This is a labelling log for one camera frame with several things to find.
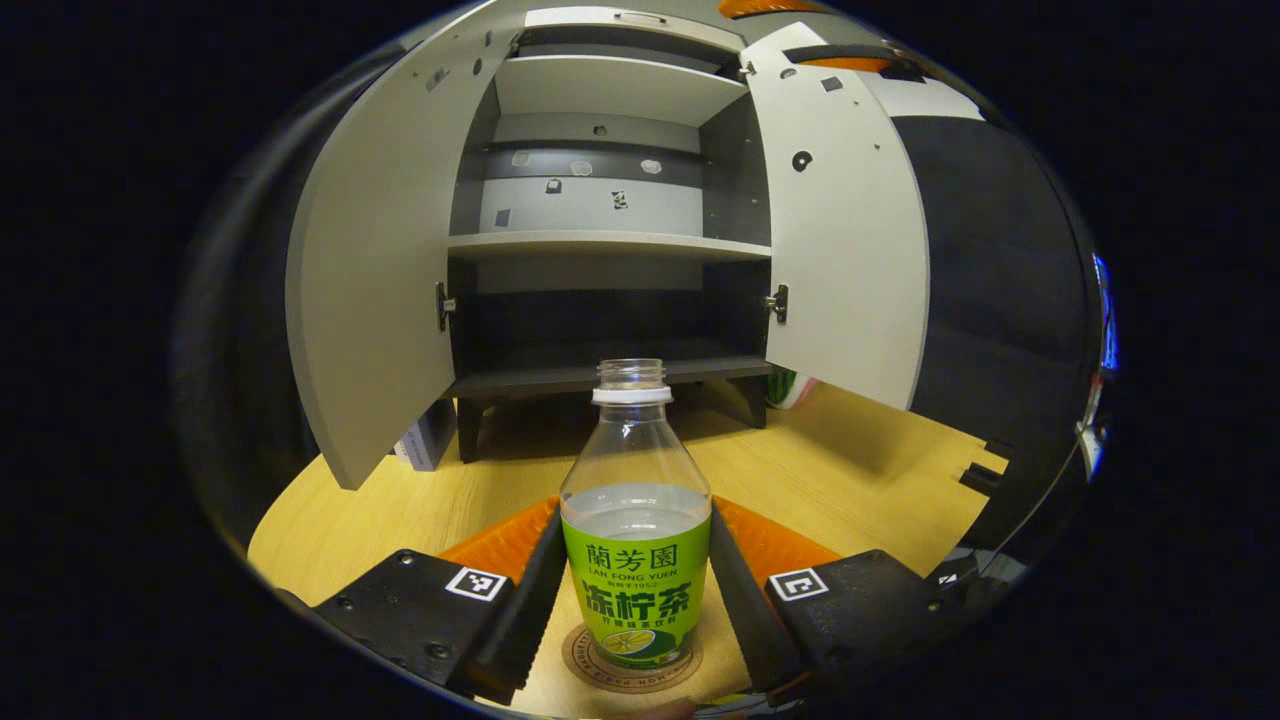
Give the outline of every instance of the green bottle label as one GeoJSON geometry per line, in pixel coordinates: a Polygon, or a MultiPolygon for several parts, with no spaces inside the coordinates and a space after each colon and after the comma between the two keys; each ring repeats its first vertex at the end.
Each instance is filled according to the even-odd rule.
{"type": "Polygon", "coordinates": [[[703,610],[710,516],[652,541],[598,538],[562,524],[577,602],[605,659],[645,670],[684,657],[703,610]]]}

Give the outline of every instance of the drink coaster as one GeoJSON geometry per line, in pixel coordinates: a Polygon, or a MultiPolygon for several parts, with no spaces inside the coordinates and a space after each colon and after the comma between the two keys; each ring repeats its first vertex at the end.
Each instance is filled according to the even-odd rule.
{"type": "Polygon", "coordinates": [[[703,647],[696,635],[689,643],[689,655],[675,665],[658,670],[628,670],[600,657],[586,625],[579,625],[564,638],[561,655],[564,657],[564,665],[594,688],[641,694],[673,688],[692,676],[703,664],[703,647]]]}

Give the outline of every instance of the table surface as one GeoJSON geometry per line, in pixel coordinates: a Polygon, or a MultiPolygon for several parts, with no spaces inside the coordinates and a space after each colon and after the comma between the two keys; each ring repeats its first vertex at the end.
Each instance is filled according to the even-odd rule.
{"type": "MultiPolygon", "coordinates": [[[[454,439],[435,473],[415,473],[388,456],[358,491],[339,488],[317,457],[262,518],[250,561],[273,585],[316,606],[397,550],[440,552],[556,495],[591,425],[590,409],[573,414],[557,402],[564,401],[515,404],[486,416],[485,460],[463,465],[454,439]]],[[[841,555],[882,548],[922,577],[986,505],[960,475],[970,462],[1000,473],[1006,466],[979,438],[831,386],[818,386],[792,410],[771,409],[764,429],[737,419],[744,405],[727,386],[709,382],[696,401],[671,406],[671,424],[713,492],[841,555]]],[[[588,685],[561,657],[582,619],[567,577],[513,710],[602,717],[749,687],[712,570],[698,630],[704,659],[694,676],[650,694],[588,685]]]]}

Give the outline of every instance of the open cabinet door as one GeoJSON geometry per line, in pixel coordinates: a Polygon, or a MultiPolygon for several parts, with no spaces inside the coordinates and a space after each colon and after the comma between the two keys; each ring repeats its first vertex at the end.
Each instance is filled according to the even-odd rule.
{"type": "Polygon", "coordinates": [[[795,23],[741,53],[769,178],[773,286],[787,286],[765,357],[905,410],[929,306],[924,209],[859,73],[783,54],[814,45],[826,41],[795,23]]]}
{"type": "Polygon", "coordinates": [[[289,354],[343,488],[454,379],[435,283],[471,118],[524,10],[489,3],[417,45],[356,101],[307,178],[285,270],[289,354]]]}

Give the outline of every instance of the black background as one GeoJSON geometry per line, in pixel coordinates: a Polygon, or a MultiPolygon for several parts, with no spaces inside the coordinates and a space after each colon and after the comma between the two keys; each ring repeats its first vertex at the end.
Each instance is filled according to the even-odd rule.
{"type": "MultiPolygon", "coordinates": [[[[1274,438],[1252,224],[1256,135],[1280,120],[1262,18],[1229,4],[865,3],[984,91],[1056,164],[1110,261],[1123,383],[1074,524],[991,616],[869,691],[873,716],[1107,708],[1258,716],[1274,438]]],[[[32,562],[18,716],[451,712],[294,620],[210,529],[165,430],[184,243],[232,165],[303,92],[424,3],[47,4],[5,22],[10,396],[32,416],[6,501],[32,562]]]]}

